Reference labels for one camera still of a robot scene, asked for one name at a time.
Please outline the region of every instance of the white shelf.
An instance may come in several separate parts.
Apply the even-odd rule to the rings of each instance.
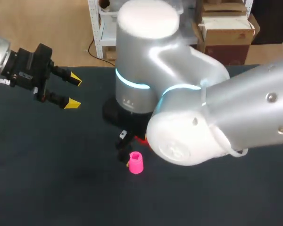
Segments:
[[[250,10],[252,7],[253,0],[246,0],[245,5],[248,10],[248,16],[250,15]],[[94,43],[98,58],[103,58],[103,46],[115,46],[117,44],[115,34],[110,34],[107,29],[105,29],[105,23],[99,24],[99,5],[98,0],[88,0],[90,18],[92,31],[94,36]],[[186,12],[189,11],[184,9],[181,17],[180,33],[182,36],[184,45],[197,44],[197,37],[194,35],[193,29],[191,27],[191,19],[193,18],[193,13]]]
[[[111,36],[110,33],[105,29],[105,23],[100,26],[100,45],[101,46],[116,46],[117,39],[114,36]]]

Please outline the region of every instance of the white cable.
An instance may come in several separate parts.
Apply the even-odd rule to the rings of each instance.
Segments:
[[[7,79],[0,79],[0,84],[10,85],[10,80]]]

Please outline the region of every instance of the wooden floor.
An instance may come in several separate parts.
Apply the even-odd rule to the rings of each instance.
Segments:
[[[60,66],[110,66],[87,53],[92,41],[87,0],[0,1],[0,35],[11,41],[14,50],[34,51],[40,42],[52,47],[52,59]],[[246,63],[280,58],[282,44],[251,46]]]

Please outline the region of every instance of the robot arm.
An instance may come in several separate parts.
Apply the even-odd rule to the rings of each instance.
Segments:
[[[22,48],[14,52],[9,47],[10,42],[0,37],[0,75],[7,79],[0,80],[0,83],[33,90],[36,100],[40,102],[47,100],[63,109],[79,107],[79,102],[46,89],[50,73],[76,86],[82,82],[71,71],[54,66],[51,60],[51,48],[40,44],[36,51],[31,53]]]
[[[283,143],[283,61],[230,79],[221,63],[180,44],[179,17],[159,0],[128,1],[117,22],[110,122],[126,118],[123,129],[146,133],[153,151],[178,165]],[[144,130],[132,123],[149,115]]]

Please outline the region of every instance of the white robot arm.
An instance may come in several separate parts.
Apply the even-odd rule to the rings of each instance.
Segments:
[[[178,165],[283,143],[283,61],[229,78],[215,59],[180,44],[179,17],[160,0],[131,0],[117,21],[116,101],[151,114],[147,140]]]

